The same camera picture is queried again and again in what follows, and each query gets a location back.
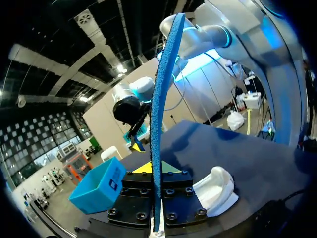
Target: black table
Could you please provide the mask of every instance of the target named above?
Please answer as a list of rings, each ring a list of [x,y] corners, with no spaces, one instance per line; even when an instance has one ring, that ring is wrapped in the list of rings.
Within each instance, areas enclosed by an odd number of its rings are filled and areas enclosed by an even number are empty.
[[[121,160],[128,171],[150,161],[149,145],[145,149],[146,153],[133,152]],[[194,183],[214,166],[221,166],[234,176],[239,200],[215,218],[215,234],[244,221],[268,201],[283,199],[307,187],[317,168],[316,154],[190,121],[183,121],[162,135],[161,159],[189,171]],[[288,208],[293,209],[300,198],[292,198]],[[87,217],[107,220],[106,212]]]

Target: screw head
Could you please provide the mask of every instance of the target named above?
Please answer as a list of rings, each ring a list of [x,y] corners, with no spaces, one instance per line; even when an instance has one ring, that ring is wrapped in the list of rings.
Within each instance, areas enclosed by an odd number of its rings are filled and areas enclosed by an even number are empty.
[[[127,191],[129,191],[129,189],[128,189],[127,187],[123,187],[123,188],[121,189],[121,192],[122,192],[122,193],[126,193]]]
[[[116,208],[114,208],[114,207],[112,207],[112,208],[110,208],[109,210],[108,210],[108,215],[109,216],[115,216],[115,215],[117,215],[118,214],[118,210],[116,209]]]
[[[138,212],[136,215],[138,220],[145,220],[148,217],[148,214],[145,212]]]
[[[176,214],[176,212],[170,212],[170,213],[168,213],[167,219],[170,220],[170,221],[176,220],[176,219],[177,219],[177,214]]]
[[[194,194],[194,190],[192,187],[187,187],[185,188],[185,192],[187,195],[193,195]]]
[[[207,213],[207,210],[206,210],[205,208],[200,208],[200,209],[198,209],[197,212],[196,212],[196,214],[197,214],[198,216],[204,216],[204,215],[206,215],[206,213]]]
[[[173,196],[174,193],[175,193],[175,190],[174,189],[168,189],[168,190],[165,191],[165,193],[166,193],[167,196]]]
[[[146,194],[148,194],[149,193],[149,191],[147,190],[147,189],[142,189],[141,191],[140,191],[140,194],[141,195],[146,195]]]
[[[79,227],[74,227],[74,231],[75,232],[80,232],[80,228]]]

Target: blue sponge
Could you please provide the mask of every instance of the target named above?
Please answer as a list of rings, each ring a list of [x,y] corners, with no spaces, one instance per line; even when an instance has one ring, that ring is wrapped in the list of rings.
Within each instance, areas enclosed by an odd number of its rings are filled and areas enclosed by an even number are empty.
[[[154,177],[154,232],[159,231],[160,201],[161,201],[161,161],[160,161],[160,135],[163,122],[163,113],[169,81],[172,76],[180,41],[182,39],[185,14],[176,15],[172,28],[163,50],[157,70],[155,86],[152,96],[150,121],[150,146],[152,175]]]

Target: white panel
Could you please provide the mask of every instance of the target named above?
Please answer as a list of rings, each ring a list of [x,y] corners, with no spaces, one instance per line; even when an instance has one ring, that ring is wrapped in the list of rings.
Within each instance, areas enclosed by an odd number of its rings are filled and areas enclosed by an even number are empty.
[[[222,68],[220,68],[220,70],[222,71],[221,74],[221,71],[219,70],[215,62],[207,64],[202,68],[202,70],[207,77],[207,80],[211,85],[221,108],[223,108],[232,99],[231,89],[233,88],[233,84],[229,79],[229,75],[224,72]]]
[[[208,118],[220,110],[220,106],[205,75],[200,69],[188,75],[187,79],[190,84],[186,82],[185,100],[194,115],[200,119],[200,122],[206,122]]]

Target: blue plastic container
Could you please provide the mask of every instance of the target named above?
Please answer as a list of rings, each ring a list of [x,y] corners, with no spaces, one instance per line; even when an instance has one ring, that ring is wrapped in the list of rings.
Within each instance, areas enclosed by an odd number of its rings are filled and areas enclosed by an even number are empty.
[[[108,210],[120,194],[125,172],[125,167],[112,157],[85,175],[69,201],[85,214]]]

